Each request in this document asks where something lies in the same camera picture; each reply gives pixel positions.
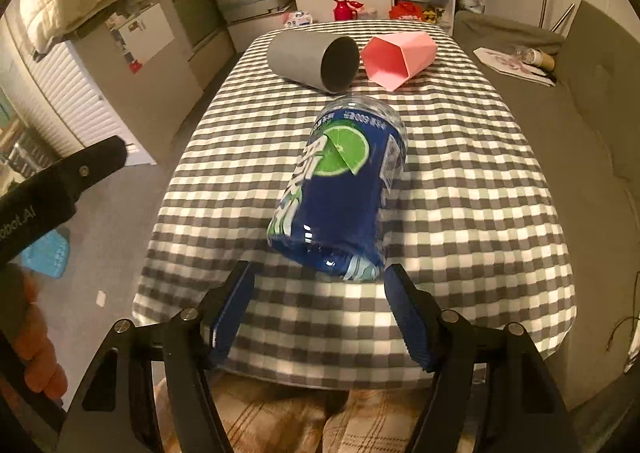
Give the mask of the person's hand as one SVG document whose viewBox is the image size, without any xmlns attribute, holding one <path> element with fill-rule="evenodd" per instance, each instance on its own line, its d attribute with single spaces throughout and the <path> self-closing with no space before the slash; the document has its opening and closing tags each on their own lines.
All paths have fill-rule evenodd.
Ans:
<svg viewBox="0 0 640 453">
<path fill-rule="evenodd" d="M 37 305 L 37 284 L 15 263 L 8 265 L 6 271 L 20 280 L 26 300 L 26 310 L 12 341 L 12 348 L 25 368 L 24 382 L 32 392 L 44 393 L 48 399 L 61 403 L 68 381 L 48 336 L 46 319 Z"/>
</svg>

